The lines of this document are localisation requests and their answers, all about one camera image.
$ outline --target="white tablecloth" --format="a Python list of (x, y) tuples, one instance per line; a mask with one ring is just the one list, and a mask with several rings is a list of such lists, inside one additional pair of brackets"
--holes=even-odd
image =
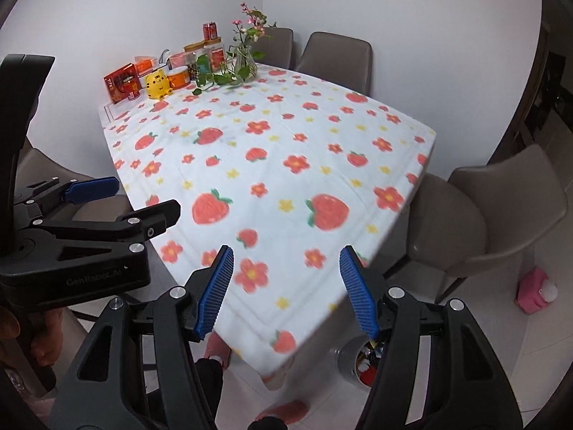
[(376, 253), (415, 189), (435, 133), (380, 102), (260, 66), (253, 82), (131, 102), (105, 128), (134, 208), (176, 199), (153, 244), (177, 282), (222, 244), (235, 271), (216, 332), (262, 376), (346, 295), (338, 256)]

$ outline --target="orange container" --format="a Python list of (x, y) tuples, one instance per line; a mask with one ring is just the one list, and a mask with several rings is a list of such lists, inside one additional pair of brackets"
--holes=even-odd
[(167, 79), (173, 90), (181, 89), (191, 83), (187, 66), (178, 67), (167, 72)]

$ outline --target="flower vase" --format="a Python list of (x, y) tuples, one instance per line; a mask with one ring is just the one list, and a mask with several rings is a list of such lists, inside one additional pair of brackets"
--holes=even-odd
[(246, 81), (254, 79), (257, 75), (257, 64), (254, 62), (253, 56), (251, 55), (251, 46), (242, 45), (236, 47), (234, 50), (234, 71), (238, 73), (243, 67), (248, 66), (250, 73), (246, 77)]

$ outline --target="red packaging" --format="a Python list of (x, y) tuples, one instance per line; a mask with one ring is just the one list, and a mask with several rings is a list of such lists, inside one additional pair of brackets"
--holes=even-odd
[(123, 99), (129, 98), (134, 100), (139, 97), (141, 86), (137, 71), (132, 63), (126, 64), (124, 67), (105, 76), (104, 82), (110, 94), (110, 99), (114, 104), (121, 102)]

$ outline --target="chair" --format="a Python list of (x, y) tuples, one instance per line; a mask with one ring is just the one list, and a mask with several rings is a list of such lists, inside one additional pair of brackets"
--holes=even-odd
[(410, 206), (406, 255), (456, 280), (441, 303), (469, 276), (499, 266), (534, 244), (567, 213), (567, 197), (547, 156), (534, 144), (494, 165), (458, 168), (448, 179), (427, 174)]
[(295, 71), (370, 94), (372, 46), (343, 35), (315, 32), (308, 39)]
[(284, 27), (265, 27), (270, 37), (262, 37), (253, 44), (253, 51), (262, 51), (265, 56), (258, 63), (291, 69), (293, 56), (293, 32)]
[[(70, 179), (88, 181), (92, 179), (90, 176), (62, 167), (62, 165), (54, 162), (38, 149), (32, 148), (28, 139), (24, 143), (18, 160), (16, 188), (47, 181), (54, 176), (58, 176), (62, 181), (69, 181)], [(132, 210), (127, 196), (114, 195), (107, 199), (87, 202), (86, 204), (68, 204), (54, 214), (46, 216), (60, 221), (71, 219), (76, 221), (115, 221), (118, 216)]]

